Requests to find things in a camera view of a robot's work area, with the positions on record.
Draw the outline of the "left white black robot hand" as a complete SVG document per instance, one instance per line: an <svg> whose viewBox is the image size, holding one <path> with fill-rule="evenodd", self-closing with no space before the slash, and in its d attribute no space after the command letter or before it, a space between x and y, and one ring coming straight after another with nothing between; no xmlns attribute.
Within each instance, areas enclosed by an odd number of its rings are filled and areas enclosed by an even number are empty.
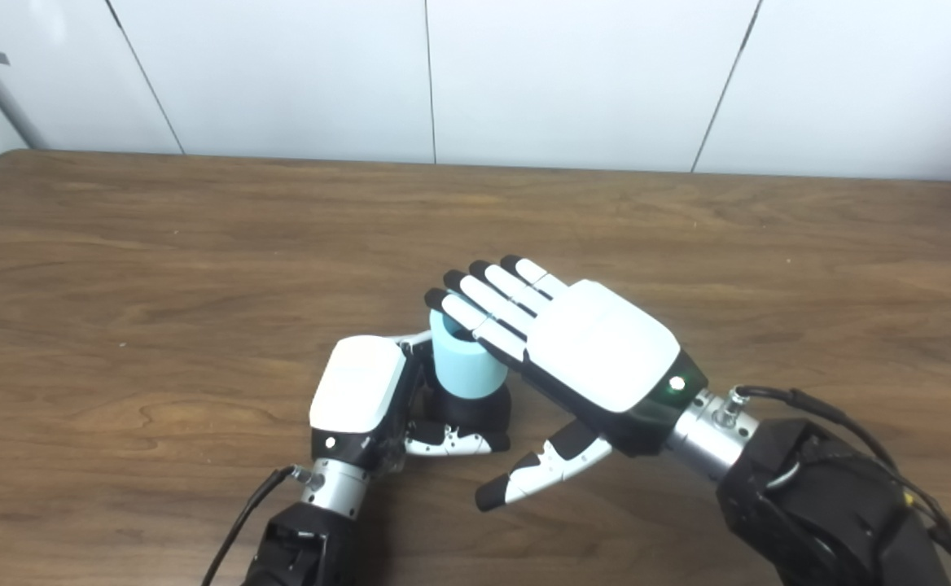
<svg viewBox="0 0 951 586"><path fill-rule="evenodd" d="M471 339L348 337L331 350L309 408L312 458L370 479L408 456L504 453L511 408L504 365Z"/></svg>

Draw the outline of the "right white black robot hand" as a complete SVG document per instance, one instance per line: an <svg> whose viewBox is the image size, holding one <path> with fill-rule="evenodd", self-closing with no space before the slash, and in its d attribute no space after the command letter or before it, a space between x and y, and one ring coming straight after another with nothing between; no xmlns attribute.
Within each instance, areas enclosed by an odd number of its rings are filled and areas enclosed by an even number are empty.
<svg viewBox="0 0 951 586"><path fill-rule="evenodd" d="M527 257L447 271L424 300L573 418L475 491L483 512L582 474L611 453L658 455L708 386L655 317L601 282L562 282Z"/></svg>

